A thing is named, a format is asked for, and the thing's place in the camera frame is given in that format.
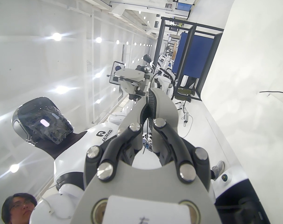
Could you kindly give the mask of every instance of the jarvis logo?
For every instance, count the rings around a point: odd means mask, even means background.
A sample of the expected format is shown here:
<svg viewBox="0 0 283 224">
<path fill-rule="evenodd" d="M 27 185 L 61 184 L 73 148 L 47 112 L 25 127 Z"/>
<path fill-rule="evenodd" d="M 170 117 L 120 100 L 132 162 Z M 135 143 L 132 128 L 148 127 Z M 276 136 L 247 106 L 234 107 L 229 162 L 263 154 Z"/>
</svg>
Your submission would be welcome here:
<svg viewBox="0 0 283 224">
<path fill-rule="evenodd" d="M 110 136 L 110 134 L 113 132 L 113 130 L 109 130 L 105 135 L 104 138 L 102 139 L 103 142 L 105 142 L 106 139 Z"/>
<path fill-rule="evenodd" d="M 99 132 L 97 132 L 96 136 L 103 137 L 103 134 L 105 134 L 105 133 L 106 132 L 104 132 L 104 131 L 99 131 Z"/>
</svg>

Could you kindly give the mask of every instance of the eyeglasses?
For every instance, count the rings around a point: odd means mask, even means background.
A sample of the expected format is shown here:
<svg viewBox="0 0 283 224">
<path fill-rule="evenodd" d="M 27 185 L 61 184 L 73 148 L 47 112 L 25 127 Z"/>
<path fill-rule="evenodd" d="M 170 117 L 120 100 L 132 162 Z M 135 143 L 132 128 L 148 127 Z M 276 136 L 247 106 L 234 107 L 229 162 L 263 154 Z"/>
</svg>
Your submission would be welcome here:
<svg viewBox="0 0 283 224">
<path fill-rule="evenodd" d="M 11 208 L 10 210 L 12 210 L 13 208 L 14 209 L 21 209 L 23 207 L 23 205 L 26 205 L 26 204 L 29 204 L 31 203 L 31 201 L 28 199 L 28 200 L 25 200 L 23 203 L 22 202 L 16 202 Z"/>
</svg>

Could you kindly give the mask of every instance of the black metal frame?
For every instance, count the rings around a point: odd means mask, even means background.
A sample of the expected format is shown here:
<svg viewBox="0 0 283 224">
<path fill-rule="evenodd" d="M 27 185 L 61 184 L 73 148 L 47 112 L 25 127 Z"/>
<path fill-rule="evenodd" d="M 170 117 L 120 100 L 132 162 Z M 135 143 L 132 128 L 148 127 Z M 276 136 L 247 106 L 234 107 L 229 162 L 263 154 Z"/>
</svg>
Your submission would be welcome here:
<svg viewBox="0 0 283 224">
<path fill-rule="evenodd" d="M 165 21 L 173 21 L 173 22 L 179 22 L 179 23 L 183 23 L 183 24 L 189 24 L 189 25 L 191 25 L 191 28 L 184 28 L 184 27 L 169 25 L 169 24 L 166 24 Z M 157 46 L 156 46 L 155 56 L 154 56 L 154 61 L 153 61 L 153 65 L 155 67 L 156 67 L 157 62 L 158 62 L 165 27 L 178 28 L 178 29 L 181 29 L 181 30 L 188 31 L 188 35 L 187 35 L 187 39 L 186 39 L 186 42 L 185 42 L 185 45 L 184 45 L 182 57 L 181 57 L 180 63 L 179 63 L 179 68 L 178 68 L 178 71 L 177 71 L 177 74 L 176 74 L 176 79 L 178 79 L 178 84 L 177 84 L 177 86 L 174 90 L 175 95 L 201 101 L 200 94 L 201 94 L 202 88 L 204 86 L 204 83 L 206 81 L 206 78 L 208 76 L 208 72 L 209 72 L 210 67 L 212 65 L 212 62 L 213 62 L 213 59 L 214 59 L 214 56 L 215 56 L 216 50 L 218 48 L 218 45 L 219 45 L 219 42 L 220 42 L 220 39 L 221 39 L 221 36 L 222 36 L 224 29 L 214 27 L 214 26 L 208 26 L 208 25 L 193 23 L 193 22 L 189 22 L 189 21 L 185 21 L 185 20 L 175 19 L 175 18 L 161 17 L 161 26 L 160 26 L 160 30 L 159 30 L 159 36 L 158 36 L 158 40 L 157 40 Z M 197 30 L 197 27 L 203 27 L 203 28 L 207 28 L 207 29 L 216 30 L 216 31 L 219 31 L 219 33 L 214 34 L 214 33 L 204 32 L 204 31 L 201 31 L 200 29 Z M 189 55 L 189 51 L 190 51 L 195 33 L 201 33 L 201 34 L 205 34 L 205 35 L 209 35 L 209 36 L 214 36 L 214 39 L 213 39 L 213 43 L 212 43 L 211 49 L 209 51 L 206 63 L 204 65 L 203 71 L 200 75 L 198 83 L 196 84 L 196 87 L 185 88 L 185 87 L 181 87 L 180 84 L 181 84 L 183 76 L 184 76 L 183 73 L 184 73 L 184 68 L 185 68 L 185 65 L 186 65 L 186 59 L 187 59 L 187 56 Z M 179 88 L 194 91 L 197 94 L 198 97 L 185 96 L 183 94 L 180 94 L 180 93 L 178 93 Z"/>
</svg>

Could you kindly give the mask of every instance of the white ceiling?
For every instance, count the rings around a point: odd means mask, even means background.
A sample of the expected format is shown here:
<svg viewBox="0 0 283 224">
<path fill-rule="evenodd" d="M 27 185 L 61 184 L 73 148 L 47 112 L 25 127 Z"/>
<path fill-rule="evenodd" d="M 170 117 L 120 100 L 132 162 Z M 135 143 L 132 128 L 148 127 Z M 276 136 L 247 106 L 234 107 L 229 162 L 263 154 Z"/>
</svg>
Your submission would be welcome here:
<svg viewBox="0 0 283 224">
<path fill-rule="evenodd" d="M 78 12 L 68 6 L 77 7 Z M 61 41 L 50 39 L 55 32 L 63 35 Z M 91 40 L 96 37 L 102 38 L 101 44 Z M 115 86 L 106 75 L 113 61 L 121 61 L 123 45 L 124 61 L 130 67 L 135 66 L 131 66 L 133 59 L 149 51 L 134 42 L 150 40 L 107 13 L 92 10 L 84 1 L 0 0 L 0 211 L 8 195 L 37 195 L 53 176 L 52 158 L 13 131 L 11 118 L 16 108 L 47 96 L 75 132 L 93 126 L 105 115 L 102 111 L 118 102 L 118 88 L 113 92 Z M 54 91 L 58 86 L 70 90 L 58 94 Z M 8 170 L 15 163 L 20 163 L 20 169 L 13 174 Z"/>
</svg>

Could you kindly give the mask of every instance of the shoe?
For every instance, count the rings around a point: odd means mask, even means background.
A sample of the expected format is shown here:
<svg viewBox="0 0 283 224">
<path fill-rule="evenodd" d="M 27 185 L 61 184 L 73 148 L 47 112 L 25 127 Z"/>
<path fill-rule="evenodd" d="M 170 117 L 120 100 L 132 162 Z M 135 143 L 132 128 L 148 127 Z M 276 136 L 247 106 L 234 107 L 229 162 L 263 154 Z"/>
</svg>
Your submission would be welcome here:
<svg viewBox="0 0 283 224">
<path fill-rule="evenodd" d="M 212 167 L 216 180 L 224 172 L 224 162 L 219 161 L 216 166 Z"/>
</svg>

